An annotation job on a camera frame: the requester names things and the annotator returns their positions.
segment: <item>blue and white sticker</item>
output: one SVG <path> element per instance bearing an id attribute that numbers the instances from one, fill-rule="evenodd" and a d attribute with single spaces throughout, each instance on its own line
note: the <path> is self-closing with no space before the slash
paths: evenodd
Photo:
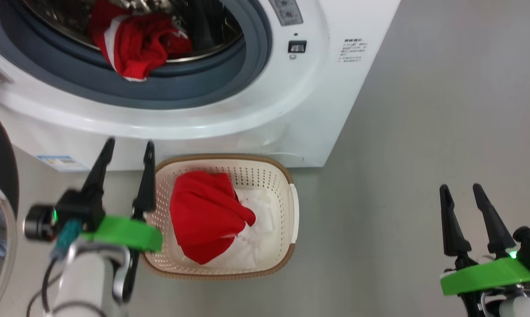
<path id="1" fill-rule="evenodd" d="M 58 171 L 89 171 L 88 168 L 67 155 L 36 155 L 45 164 Z"/>

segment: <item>washing machine door opening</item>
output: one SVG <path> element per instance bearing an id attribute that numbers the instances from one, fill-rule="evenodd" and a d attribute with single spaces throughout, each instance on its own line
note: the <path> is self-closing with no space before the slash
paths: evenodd
<path id="1" fill-rule="evenodd" d="M 110 0 L 132 9 L 132 3 L 150 4 L 149 10 L 168 14 L 193 41 L 193 52 L 169 56 L 145 82 L 129 82 L 87 36 L 95 1 L 0 0 L 0 54 L 70 94 L 150 110 L 205 106 L 233 96 L 261 74 L 271 54 L 271 28 L 259 0 Z"/>

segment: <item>beige laundry basket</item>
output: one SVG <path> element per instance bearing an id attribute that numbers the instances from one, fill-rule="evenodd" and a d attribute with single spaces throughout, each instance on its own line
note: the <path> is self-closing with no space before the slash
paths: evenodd
<path id="1" fill-rule="evenodd" d="M 170 220 L 170 196 L 178 176 L 203 170 L 228 173 L 235 188 L 266 189 L 271 199 L 274 230 L 261 241 L 255 269 L 215 269 L 186 258 L 178 246 Z M 156 168 L 156 210 L 146 217 L 163 233 L 160 253 L 146 254 L 151 269 L 164 277 L 197 280 L 232 280 L 270 275 L 281 269 L 293 254 L 298 237 L 299 205 L 289 171 L 275 160 L 252 155 L 195 155 L 172 158 Z"/>

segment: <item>robotic arm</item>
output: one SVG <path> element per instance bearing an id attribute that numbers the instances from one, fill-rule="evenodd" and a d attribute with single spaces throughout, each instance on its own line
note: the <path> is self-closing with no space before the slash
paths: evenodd
<path id="1" fill-rule="evenodd" d="M 468 256 L 472 247 L 463 236 L 453 211 L 455 203 L 447 185 L 440 188 L 441 224 L 444 253 L 456 257 L 455 268 L 446 269 L 441 276 L 443 295 L 460 297 L 468 317 L 530 317 L 530 229 L 521 227 L 513 238 L 521 243 L 516 247 L 508 229 L 479 184 L 472 187 L 478 209 L 482 211 L 488 233 L 488 251 L 496 255 L 494 261 L 478 264 Z M 486 302 L 486 297 L 505 299 Z"/>
<path id="2" fill-rule="evenodd" d="M 52 242 L 52 264 L 42 287 L 46 315 L 55 317 L 123 317 L 130 301 L 139 255 L 161 250 L 163 236 L 146 225 L 144 213 L 153 211 L 155 200 L 154 145 L 148 142 L 144 155 L 144 174 L 133 202 L 131 218 L 106 215 L 102 207 L 106 167 L 112 159 L 114 139 L 104 148 L 83 187 L 67 190 L 55 206 L 31 207 L 24 234 L 30 240 Z M 77 223 L 78 238 L 67 239 L 66 231 Z M 55 303 L 49 307 L 49 273 L 60 258 L 66 257 L 61 285 Z"/>

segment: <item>basket handle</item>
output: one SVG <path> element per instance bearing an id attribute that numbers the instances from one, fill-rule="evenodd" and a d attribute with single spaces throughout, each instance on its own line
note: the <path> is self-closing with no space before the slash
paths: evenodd
<path id="1" fill-rule="evenodd" d="M 290 185 L 290 189 L 293 192 L 293 207 L 294 207 L 294 227 L 293 227 L 293 240 L 292 243 L 296 243 L 298 239 L 298 228 L 300 226 L 300 203 L 298 200 L 297 188 L 294 184 Z"/>

